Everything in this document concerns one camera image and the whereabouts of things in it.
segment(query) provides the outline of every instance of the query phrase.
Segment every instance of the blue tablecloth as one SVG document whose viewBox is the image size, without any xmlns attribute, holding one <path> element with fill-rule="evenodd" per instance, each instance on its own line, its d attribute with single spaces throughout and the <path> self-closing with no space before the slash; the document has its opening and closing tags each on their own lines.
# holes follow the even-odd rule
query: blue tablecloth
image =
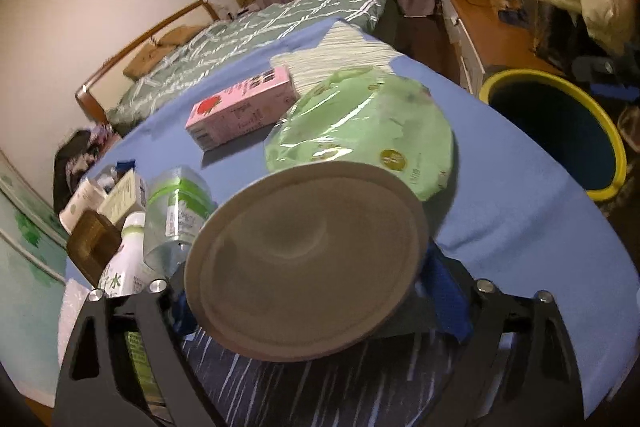
<svg viewBox="0 0 640 427">
<path fill-rule="evenodd" d="M 269 129 L 203 156 L 184 130 L 191 108 L 267 70 L 273 55 L 316 46 L 334 21 L 316 23 L 220 68 L 137 127 L 93 172 L 135 158 L 138 172 L 151 180 L 186 164 L 224 203 L 267 174 L 263 141 Z M 500 114 L 408 57 L 395 58 L 391 66 L 431 89 L 455 135 L 449 187 L 425 204 L 431 235 L 476 279 L 491 279 L 512 295 L 546 289 L 556 296 L 590 413 L 620 379 L 638 339 L 639 280 L 625 248 L 567 172 Z M 68 273 L 77 271 L 69 267 Z"/>
</svg>

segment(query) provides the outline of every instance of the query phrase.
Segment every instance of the wooden cabinet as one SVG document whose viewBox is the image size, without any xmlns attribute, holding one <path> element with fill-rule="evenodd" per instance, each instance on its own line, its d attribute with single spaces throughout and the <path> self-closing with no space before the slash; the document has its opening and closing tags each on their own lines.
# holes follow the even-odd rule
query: wooden cabinet
<svg viewBox="0 0 640 427">
<path fill-rule="evenodd" d="M 444 25 L 460 65 L 460 86 L 478 97 L 491 66 L 531 68 L 561 74 L 533 54 L 528 30 L 498 19 L 507 0 L 440 0 Z"/>
</svg>

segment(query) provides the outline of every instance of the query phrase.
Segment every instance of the trash can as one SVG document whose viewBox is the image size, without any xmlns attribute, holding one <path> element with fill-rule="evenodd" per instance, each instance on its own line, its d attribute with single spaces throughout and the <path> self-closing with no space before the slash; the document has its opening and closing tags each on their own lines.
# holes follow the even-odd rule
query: trash can
<svg viewBox="0 0 640 427">
<path fill-rule="evenodd" d="M 543 71 L 506 70 L 487 79 L 480 100 L 558 161 L 591 200 L 610 200 L 622 187 L 626 155 L 620 134 L 579 87 Z"/>
</svg>

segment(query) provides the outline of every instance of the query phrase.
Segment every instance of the white bottle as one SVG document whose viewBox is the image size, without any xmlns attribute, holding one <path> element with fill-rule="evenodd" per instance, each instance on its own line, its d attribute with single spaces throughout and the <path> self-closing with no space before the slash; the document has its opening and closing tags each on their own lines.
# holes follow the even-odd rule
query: white bottle
<svg viewBox="0 0 640 427">
<path fill-rule="evenodd" d="M 154 279 L 162 279 L 142 261 L 142 243 L 145 232 L 145 213 L 127 216 L 122 227 L 122 243 L 118 252 L 106 266 L 98 288 L 108 297 L 132 295 L 142 291 Z"/>
</svg>

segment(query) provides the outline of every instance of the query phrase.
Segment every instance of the white bottle cap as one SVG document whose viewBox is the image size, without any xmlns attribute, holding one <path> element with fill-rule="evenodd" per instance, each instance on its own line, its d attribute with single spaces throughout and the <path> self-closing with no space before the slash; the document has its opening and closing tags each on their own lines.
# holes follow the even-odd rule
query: white bottle cap
<svg viewBox="0 0 640 427">
<path fill-rule="evenodd" d="M 132 212 L 131 214 L 129 214 L 129 216 L 127 216 L 127 219 L 124 220 L 122 231 L 124 232 L 127 228 L 130 227 L 144 228 L 145 215 L 146 214 L 144 212 Z"/>
</svg>

